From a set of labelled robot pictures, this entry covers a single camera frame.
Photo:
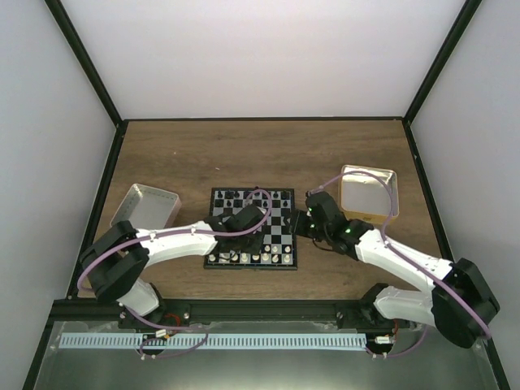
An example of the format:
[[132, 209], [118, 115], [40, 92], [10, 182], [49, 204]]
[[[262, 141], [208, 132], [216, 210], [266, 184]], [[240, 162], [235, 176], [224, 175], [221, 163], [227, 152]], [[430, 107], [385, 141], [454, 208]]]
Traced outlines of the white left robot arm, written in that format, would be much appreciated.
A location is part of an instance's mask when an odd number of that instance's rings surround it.
[[143, 270], [176, 258], [248, 250], [270, 213], [269, 206], [248, 205], [228, 218], [160, 230], [117, 223], [81, 254], [77, 288], [94, 293], [100, 303], [118, 302], [149, 328], [159, 327], [166, 308], [154, 287], [141, 279]]

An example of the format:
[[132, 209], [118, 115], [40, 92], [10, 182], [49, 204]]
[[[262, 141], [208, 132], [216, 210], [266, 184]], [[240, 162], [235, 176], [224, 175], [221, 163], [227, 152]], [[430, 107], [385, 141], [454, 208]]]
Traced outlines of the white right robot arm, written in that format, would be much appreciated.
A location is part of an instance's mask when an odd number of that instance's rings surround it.
[[329, 193], [312, 193], [305, 204], [305, 210], [291, 213], [289, 226], [294, 234], [324, 241], [331, 251], [379, 267], [414, 286], [412, 291], [387, 286], [377, 292], [361, 307], [366, 325], [380, 327], [388, 319], [423, 323], [465, 349], [490, 336], [489, 324], [500, 304], [472, 261], [432, 257], [368, 222], [347, 219]]

